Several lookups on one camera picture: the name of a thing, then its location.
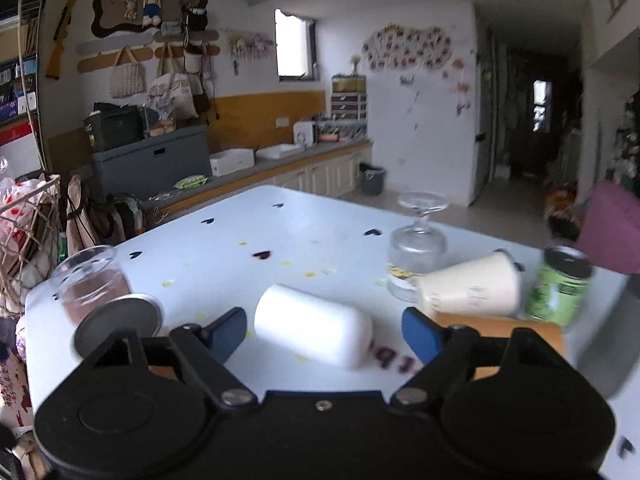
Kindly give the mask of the wooden framed doll board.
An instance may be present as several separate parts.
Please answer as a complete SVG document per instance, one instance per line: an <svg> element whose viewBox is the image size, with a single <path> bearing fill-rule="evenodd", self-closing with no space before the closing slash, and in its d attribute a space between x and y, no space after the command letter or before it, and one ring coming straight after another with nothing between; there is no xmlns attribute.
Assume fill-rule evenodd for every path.
<svg viewBox="0 0 640 480"><path fill-rule="evenodd" d="M163 25L201 32L208 25L208 0L93 0L91 31L96 38L115 32L141 34Z"/></svg>

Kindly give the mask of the grey storage box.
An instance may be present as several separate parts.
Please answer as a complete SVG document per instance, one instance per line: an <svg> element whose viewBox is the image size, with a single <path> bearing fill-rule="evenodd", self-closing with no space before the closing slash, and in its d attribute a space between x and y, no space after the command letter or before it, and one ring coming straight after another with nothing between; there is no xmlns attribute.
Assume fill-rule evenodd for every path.
<svg viewBox="0 0 640 480"><path fill-rule="evenodd" d="M93 182L103 196L129 194L148 200L192 176L212 175L206 127L164 133L92 155Z"/></svg>

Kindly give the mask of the green drink can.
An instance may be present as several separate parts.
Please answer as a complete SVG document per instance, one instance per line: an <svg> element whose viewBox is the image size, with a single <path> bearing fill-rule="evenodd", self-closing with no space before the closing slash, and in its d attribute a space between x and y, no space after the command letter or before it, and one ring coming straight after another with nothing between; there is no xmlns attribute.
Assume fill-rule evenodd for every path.
<svg viewBox="0 0 640 480"><path fill-rule="evenodd" d="M593 265L583 252L570 246L547 247L525 304L527 316L562 327L570 326L592 276Z"/></svg>

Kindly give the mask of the clear mug with brown bands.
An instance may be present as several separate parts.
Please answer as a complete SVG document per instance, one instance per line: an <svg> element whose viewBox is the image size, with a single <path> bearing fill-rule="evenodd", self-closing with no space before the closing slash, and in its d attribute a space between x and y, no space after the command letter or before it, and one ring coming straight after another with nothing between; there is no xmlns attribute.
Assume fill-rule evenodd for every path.
<svg viewBox="0 0 640 480"><path fill-rule="evenodd" d="M75 326L98 307L131 288L117 261L117 249L98 245L67 258L52 273L58 300Z"/></svg>

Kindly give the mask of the white low cabinet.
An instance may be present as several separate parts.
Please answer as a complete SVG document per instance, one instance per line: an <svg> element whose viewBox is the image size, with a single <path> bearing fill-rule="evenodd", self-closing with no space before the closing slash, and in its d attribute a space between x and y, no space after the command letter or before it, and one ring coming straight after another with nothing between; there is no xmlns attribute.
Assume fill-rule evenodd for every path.
<svg viewBox="0 0 640 480"><path fill-rule="evenodd" d="M372 148L370 140L319 144L303 153L212 177L197 188L160 193L144 202L142 210L149 225L157 226L261 185L341 197L356 188L359 165L371 161Z"/></svg>

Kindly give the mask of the wooden coaster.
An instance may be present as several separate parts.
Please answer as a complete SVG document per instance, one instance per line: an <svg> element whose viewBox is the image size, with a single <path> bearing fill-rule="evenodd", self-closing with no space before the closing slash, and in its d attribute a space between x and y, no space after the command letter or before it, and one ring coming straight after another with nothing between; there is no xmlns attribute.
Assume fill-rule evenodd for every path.
<svg viewBox="0 0 640 480"><path fill-rule="evenodd" d="M552 349L559 353L568 370L573 367L566 360L565 341L563 330L559 325L548 322L536 322L520 320L519 318L491 318L490 316L472 316L436 312L432 320L442 327L464 325L474 328L483 337L509 338L517 328L529 328L550 344Z"/></svg>

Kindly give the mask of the white small appliance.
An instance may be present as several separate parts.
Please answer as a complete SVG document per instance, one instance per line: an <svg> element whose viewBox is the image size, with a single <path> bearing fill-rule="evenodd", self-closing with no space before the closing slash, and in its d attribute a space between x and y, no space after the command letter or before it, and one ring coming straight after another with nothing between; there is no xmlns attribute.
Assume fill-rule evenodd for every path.
<svg viewBox="0 0 640 480"><path fill-rule="evenodd" d="M316 123L313 120L301 120L293 125L293 139L296 145L311 148L316 144Z"/></svg>

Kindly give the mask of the photo collage cloud board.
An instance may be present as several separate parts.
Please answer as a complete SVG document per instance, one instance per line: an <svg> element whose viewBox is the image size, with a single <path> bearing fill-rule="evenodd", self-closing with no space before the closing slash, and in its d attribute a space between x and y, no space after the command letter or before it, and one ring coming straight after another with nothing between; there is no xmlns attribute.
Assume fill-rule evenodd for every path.
<svg viewBox="0 0 640 480"><path fill-rule="evenodd" d="M439 70L451 58L451 39L440 27L414 28L389 24L363 43L369 70Z"/></svg>

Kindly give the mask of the white flat box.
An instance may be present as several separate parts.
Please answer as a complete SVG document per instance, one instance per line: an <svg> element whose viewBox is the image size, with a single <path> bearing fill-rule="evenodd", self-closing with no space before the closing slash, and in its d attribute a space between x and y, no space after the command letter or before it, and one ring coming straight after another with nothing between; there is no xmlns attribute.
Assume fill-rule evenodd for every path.
<svg viewBox="0 0 640 480"><path fill-rule="evenodd" d="M209 156L214 177L223 177L255 165L255 153L250 148L229 148Z"/></svg>

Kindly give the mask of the white lying cup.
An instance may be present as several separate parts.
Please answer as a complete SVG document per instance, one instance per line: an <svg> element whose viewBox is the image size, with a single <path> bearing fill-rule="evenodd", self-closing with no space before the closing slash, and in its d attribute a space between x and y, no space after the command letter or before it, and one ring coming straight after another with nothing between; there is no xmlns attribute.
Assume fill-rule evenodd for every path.
<svg viewBox="0 0 640 480"><path fill-rule="evenodd" d="M284 285L262 294L254 329L270 344L344 370L363 366L373 341L366 312Z"/></svg>

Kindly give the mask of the cream lying paper cup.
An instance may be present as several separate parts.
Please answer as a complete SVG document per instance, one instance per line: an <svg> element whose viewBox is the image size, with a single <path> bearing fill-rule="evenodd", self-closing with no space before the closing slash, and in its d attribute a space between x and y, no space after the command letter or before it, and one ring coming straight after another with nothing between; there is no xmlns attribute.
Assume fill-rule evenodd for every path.
<svg viewBox="0 0 640 480"><path fill-rule="evenodd" d="M423 313L511 316L521 303L521 269L504 250L417 276L412 280Z"/></svg>

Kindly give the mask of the inverted clear stemmed glass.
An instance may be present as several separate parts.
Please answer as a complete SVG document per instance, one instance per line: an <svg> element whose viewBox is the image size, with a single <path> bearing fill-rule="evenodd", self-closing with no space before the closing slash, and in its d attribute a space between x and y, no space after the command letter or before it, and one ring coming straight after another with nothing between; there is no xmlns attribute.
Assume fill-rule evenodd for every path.
<svg viewBox="0 0 640 480"><path fill-rule="evenodd" d="M413 281L440 268L447 251L447 237L430 222L430 215L448 207L445 196L432 192L409 191L397 203L411 210L416 218L408 226L394 229L387 252L387 289L396 298L416 301Z"/></svg>

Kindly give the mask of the grey trash bin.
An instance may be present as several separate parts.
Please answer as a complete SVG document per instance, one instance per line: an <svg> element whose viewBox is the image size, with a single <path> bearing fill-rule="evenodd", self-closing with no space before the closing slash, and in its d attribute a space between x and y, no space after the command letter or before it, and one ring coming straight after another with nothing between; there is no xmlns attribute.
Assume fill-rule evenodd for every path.
<svg viewBox="0 0 640 480"><path fill-rule="evenodd" d="M360 190L363 195L380 196L384 191L386 170L367 162L360 162Z"/></svg>

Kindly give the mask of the pink stool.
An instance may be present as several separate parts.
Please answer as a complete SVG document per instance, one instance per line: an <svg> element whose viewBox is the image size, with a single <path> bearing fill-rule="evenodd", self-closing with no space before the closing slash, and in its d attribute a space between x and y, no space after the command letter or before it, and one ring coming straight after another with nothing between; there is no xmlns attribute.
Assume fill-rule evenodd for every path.
<svg viewBox="0 0 640 480"><path fill-rule="evenodd" d="M620 274L638 274L638 198L611 181L597 183L589 196L576 247L594 266Z"/></svg>

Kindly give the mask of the steel cup with brown sleeve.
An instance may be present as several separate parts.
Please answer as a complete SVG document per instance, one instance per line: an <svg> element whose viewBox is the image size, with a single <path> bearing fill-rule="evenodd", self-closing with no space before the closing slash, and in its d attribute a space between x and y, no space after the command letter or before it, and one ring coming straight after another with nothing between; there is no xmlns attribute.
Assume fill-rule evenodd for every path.
<svg viewBox="0 0 640 480"><path fill-rule="evenodd" d="M73 346L85 359L114 330L135 330L140 337L154 337L163 325L160 303L152 296L129 294L113 299L89 313L77 326Z"/></svg>

